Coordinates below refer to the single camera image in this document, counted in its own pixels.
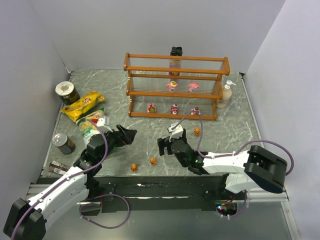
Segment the pink bear blue glasses toy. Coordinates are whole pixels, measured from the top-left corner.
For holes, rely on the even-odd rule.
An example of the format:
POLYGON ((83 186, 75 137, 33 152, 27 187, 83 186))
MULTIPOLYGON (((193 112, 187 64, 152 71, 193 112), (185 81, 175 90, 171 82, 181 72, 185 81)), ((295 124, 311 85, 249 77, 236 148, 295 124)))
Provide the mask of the pink bear blue glasses toy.
POLYGON ((200 88, 200 85, 197 84, 196 82, 192 82, 188 85, 188 91, 190 93, 194 93, 196 90, 198 90, 200 88))

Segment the orange bear toy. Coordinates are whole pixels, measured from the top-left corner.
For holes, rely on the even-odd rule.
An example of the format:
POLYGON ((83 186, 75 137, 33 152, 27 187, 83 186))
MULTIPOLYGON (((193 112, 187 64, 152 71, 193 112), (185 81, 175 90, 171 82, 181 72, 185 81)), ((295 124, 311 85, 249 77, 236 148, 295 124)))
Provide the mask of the orange bear toy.
POLYGON ((132 170, 132 172, 135 172, 135 171, 137 171, 139 168, 138 168, 138 165, 137 164, 135 164, 135 163, 133 163, 132 165, 131 165, 131 170, 132 170))
POLYGON ((201 134, 200 128, 196 127, 193 131, 195 136, 199 136, 201 134))
POLYGON ((150 159, 150 163, 151 163, 152 165, 157 165, 157 164, 158 164, 157 160, 156 160, 154 157, 152 157, 152 158, 150 159))

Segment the pink bear strawberry hat toy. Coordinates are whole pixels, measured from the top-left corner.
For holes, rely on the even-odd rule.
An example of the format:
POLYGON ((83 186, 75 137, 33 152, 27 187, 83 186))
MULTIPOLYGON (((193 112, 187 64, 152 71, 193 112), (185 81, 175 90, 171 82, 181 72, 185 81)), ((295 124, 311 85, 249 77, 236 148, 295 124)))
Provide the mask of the pink bear strawberry hat toy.
POLYGON ((173 104, 170 108, 170 113, 173 115, 177 115, 178 114, 178 105, 177 104, 173 104))

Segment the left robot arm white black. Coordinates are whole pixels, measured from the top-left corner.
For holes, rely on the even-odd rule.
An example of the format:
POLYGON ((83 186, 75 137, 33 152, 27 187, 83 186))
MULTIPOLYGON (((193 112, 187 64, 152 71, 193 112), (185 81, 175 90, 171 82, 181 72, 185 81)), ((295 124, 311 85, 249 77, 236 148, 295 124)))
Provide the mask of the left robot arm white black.
POLYGON ((69 208, 85 200, 98 187, 94 176, 113 150, 133 143, 137 130, 116 125, 93 135, 74 165, 37 195, 16 200, 9 211, 3 232, 12 240, 41 240, 47 230, 69 208))

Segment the pink bear yellow hat toy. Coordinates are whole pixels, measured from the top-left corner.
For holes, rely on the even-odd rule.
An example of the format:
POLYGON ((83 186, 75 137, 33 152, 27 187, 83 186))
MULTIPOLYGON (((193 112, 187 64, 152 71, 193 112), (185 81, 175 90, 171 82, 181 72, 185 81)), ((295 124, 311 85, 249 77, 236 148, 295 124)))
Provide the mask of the pink bear yellow hat toy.
POLYGON ((174 92, 175 89, 178 87, 178 83, 174 80, 171 80, 166 87, 169 89, 170 92, 174 92))

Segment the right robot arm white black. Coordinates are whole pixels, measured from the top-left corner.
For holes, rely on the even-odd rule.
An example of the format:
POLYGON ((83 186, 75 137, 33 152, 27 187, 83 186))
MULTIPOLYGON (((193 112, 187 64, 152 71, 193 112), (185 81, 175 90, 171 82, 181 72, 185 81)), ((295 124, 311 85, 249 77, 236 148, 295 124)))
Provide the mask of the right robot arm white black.
POLYGON ((222 188, 233 194, 261 188, 273 194, 281 194, 288 163, 267 149, 252 145, 239 153, 218 154, 198 152, 191 148, 184 137, 157 140, 159 154, 165 150, 184 168, 196 175, 222 175, 222 188))

